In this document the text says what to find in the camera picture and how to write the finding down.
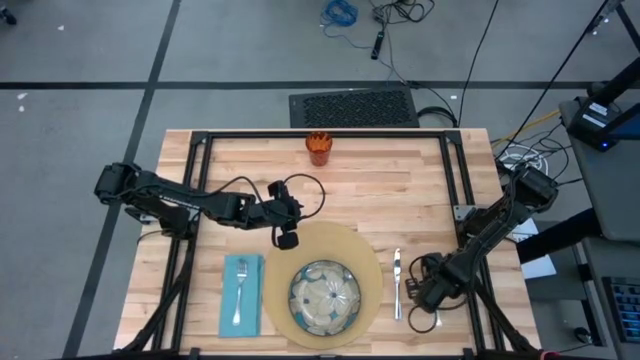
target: fork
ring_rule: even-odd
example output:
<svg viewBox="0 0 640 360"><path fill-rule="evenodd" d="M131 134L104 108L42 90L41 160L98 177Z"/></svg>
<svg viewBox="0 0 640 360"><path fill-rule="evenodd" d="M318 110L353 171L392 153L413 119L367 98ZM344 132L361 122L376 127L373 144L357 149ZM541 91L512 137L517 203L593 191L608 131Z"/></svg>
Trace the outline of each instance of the fork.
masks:
<svg viewBox="0 0 640 360"><path fill-rule="evenodd" d="M240 298L242 297L242 283L247 279L247 261L238 261L238 298L236 299L236 312L233 314L233 326L240 325Z"/></svg>

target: white cable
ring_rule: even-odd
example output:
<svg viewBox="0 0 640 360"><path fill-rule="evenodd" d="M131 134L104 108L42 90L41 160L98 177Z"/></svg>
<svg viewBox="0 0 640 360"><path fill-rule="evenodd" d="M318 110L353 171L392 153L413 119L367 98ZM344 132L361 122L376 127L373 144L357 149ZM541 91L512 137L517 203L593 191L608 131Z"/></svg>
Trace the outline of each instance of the white cable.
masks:
<svg viewBox="0 0 640 360"><path fill-rule="evenodd" d="M509 152L509 148L520 148L527 150L524 154L520 153L512 153ZM549 176L549 162L547 162L547 158L540 154L540 152L532 147L523 146L519 144L511 144L505 149L504 154L500 157L500 161L506 166L513 166L515 164L521 162L527 162L530 166L535 167L536 169L542 171L544 165L544 173Z"/></svg>

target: blue napkin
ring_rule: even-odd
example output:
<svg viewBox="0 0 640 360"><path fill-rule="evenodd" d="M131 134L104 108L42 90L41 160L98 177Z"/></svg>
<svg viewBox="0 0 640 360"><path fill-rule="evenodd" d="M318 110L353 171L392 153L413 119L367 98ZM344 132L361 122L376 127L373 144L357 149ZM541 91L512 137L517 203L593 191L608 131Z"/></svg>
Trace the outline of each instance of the blue napkin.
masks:
<svg viewBox="0 0 640 360"><path fill-rule="evenodd" d="M233 326L233 314L236 311L238 297L238 261L247 262L247 278L242 284L240 299L240 325ZM255 337L260 336L260 318L262 316L262 281L264 259L262 255L227 255L224 257L224 278L222 285L222 305L218 337Z"/></svg>

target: keyboard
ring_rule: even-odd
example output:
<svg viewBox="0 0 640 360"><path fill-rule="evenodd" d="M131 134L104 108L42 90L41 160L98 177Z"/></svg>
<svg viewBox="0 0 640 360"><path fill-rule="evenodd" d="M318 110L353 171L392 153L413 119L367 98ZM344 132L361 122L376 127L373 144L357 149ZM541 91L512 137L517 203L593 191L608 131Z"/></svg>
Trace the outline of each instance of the keyboard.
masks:
<svg viewBox="0 0 640 360"><path fill-rule="evenodd" d="M604 277L602 281L621 341L640 343L640 279Z"/></svg>

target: silverware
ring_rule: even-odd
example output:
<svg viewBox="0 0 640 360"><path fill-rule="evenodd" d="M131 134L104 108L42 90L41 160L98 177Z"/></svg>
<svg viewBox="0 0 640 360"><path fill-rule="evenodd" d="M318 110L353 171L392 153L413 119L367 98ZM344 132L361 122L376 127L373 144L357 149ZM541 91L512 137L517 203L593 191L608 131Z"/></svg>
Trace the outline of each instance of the silverware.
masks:
<svg viewBox="0 0 640 360"><path fill-rule="evenodd" d="M240 325L240 299L242 298L242 283L247 279L247 261L238 261L238 298L236 299L236 312L233 314L233 326Z"/></svg>
<svg viewBox="0 0 640 360"><path fill-rule="evenodd" d="M396 311L395 311L395 319L402 320L402 305L400 305L400 273L402 269L400 268L400 249L396 249L396 252L393 254L393 280L396 284Z"/></svg>

